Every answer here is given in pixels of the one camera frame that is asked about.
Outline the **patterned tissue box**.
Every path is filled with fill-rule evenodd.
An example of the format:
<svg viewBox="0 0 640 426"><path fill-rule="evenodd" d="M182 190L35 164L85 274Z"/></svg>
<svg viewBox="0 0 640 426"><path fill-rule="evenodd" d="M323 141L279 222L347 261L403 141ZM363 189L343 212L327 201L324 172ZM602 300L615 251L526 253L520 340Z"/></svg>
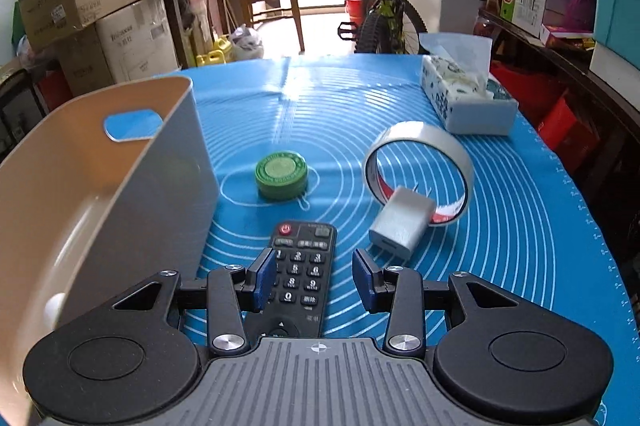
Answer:
<svg viewBox="0 0 640 426"><path fill-rule="evenodd" d="M456 135L506 136L518 101L489 71L492 39L422 33L421 86L442 126Z"/></svg>

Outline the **large stacked cardboard box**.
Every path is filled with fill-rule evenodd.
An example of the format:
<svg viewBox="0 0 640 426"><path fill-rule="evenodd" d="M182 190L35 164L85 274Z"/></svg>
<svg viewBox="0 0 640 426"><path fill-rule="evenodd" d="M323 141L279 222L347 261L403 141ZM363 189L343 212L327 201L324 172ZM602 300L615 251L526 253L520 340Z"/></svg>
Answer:
<svg viewBox="0 0 640 426"><path fill-rule="evenodd" d="M55 51L75 96L179 69L164 0L119 9L58 42Z"/></svg>

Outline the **red plastic bucket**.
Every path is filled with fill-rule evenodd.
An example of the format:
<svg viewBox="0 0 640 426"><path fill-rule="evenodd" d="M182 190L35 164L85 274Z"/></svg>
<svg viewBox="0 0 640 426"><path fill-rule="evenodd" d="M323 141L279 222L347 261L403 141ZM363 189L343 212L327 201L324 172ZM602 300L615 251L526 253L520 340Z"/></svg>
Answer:
<svg viewBox="0 0 640 426"><path fill-rule="evenodd" d="M363 0L345 0L345 12L349 21L355 23L358 27L363 24L363 20L367 15Z"/></svg>

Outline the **dark wooden side shelf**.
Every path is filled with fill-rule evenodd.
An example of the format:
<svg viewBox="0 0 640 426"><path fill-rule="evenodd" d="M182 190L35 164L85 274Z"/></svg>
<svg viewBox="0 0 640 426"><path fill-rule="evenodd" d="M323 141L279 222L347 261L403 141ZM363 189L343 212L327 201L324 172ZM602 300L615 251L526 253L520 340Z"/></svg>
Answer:
<svg viewBox="0 0 640 426"><path fill-rule="evenodd" d="M567 173L593 186L639 181L639 112L588 70L586 52L547 48L481 8L491 28L490 72Z"/></svg>

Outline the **beige plastic storage bin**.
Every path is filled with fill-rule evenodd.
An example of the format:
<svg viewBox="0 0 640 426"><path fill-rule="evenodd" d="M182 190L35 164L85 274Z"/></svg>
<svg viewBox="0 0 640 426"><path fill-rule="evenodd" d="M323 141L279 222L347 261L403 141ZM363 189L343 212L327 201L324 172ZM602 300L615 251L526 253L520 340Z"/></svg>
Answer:
<svg viewBox="0 0 640 426"><path fill-rule="evenodd" d="M25 425L43 336L164 269L198 271L218 198L185 76L119 84L42 120L1 164L1 416ZM44 305L65 293L54 328Z"/></svg>

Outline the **black tv remote control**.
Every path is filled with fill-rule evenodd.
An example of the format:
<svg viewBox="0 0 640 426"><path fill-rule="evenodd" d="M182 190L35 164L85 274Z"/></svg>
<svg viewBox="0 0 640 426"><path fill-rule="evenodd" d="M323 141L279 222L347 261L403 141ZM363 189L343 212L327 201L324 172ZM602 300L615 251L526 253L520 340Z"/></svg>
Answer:
<svg viewBox="0 0 640 426"><path fill-rule="evenodd" d="M287 220L273 229L277 276L260 313L247 313L250 343L263 337L318 338L328 302L337 230L326 223Z"/></svg>

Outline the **small white pill bottle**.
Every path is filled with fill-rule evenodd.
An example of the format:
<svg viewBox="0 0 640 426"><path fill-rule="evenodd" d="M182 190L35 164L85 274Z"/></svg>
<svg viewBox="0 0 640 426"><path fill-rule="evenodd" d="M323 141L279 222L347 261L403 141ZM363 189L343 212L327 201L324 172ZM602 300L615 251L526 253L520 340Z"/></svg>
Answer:
<svg viewBox="0 0 640 426"><path fill-rule="evenodd" d="M56 293L52 295L44 305L43 316L50 328L54 328L58 317L64 307L66 299L65 293Z"/></svg>

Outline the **teal plastic crate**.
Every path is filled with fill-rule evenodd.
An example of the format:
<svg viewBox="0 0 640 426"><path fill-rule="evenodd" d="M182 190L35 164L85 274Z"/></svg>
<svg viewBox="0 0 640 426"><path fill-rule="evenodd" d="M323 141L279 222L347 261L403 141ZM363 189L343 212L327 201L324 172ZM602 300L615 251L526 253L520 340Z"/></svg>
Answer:
<svg viewBox="0 0 640 426"><path fill-rule="evenodd" d="M640 0L597 0L594 39L639 68Z"/></svg>

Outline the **yellow oil jug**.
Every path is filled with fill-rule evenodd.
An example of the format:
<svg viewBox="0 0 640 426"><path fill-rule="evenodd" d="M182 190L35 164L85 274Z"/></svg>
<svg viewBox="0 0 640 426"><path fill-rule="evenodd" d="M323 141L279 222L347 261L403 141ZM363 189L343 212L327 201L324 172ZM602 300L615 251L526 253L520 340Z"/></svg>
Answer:
<svg viewBox="0 0 640 426"><path fill-rule="evenodd" d="M230 64L233 61L232 43L225 36L213 42L214 48L204 55L195 57L198 67L213 66L214 64Z"/></svg>

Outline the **black metal shelf rack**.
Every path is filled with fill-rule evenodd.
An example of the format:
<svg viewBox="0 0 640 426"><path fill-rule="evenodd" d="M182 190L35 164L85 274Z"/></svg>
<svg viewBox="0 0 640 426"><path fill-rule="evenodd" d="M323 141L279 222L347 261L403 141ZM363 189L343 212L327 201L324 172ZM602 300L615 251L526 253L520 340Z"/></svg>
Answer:
<svg viewBox="0 0 640 426"><path fill-rule="evenodd" d="M32 75L26 69L1 82L1 160L48 114Z"/></svg>

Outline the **white usb wall charger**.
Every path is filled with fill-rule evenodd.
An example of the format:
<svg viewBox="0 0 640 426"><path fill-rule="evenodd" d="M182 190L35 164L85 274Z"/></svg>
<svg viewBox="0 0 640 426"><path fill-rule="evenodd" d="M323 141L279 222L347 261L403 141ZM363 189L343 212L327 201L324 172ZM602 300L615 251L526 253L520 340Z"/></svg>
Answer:
<svg viewBox="0 0 640 426"><path fill-rule="evenodd" d="M433 199L398 187L370 227L370 242L408 261L430 225L435 209Z"/></svg>

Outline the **clear tape roll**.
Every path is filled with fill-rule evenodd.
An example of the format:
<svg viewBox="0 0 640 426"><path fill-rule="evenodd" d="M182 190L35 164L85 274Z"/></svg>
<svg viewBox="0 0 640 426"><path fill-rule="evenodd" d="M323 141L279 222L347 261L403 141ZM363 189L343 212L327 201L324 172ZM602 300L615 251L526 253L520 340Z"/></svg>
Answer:
<svg viewBox="0 0 640 426"><path fill-rule="evenodd" d="M455 223L468 209L474 167L469 153L444 129L405 121L375 138L362 161L362 179L382 205L407 180L410 189L436 202L431 224L442 227Z"/></svg>

